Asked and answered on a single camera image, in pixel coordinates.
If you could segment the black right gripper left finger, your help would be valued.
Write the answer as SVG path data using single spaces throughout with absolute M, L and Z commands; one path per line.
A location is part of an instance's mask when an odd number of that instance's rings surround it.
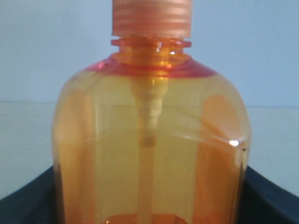
M 21 189 L 1 199 L 2 224 L 55 224 L 56 193 L 50 167 Z

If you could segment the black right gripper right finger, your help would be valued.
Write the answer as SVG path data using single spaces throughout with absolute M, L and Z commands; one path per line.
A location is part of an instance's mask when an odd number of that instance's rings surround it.
M 245 224 L 297 224 L 299 198 L 252 168 L 244 184 Z

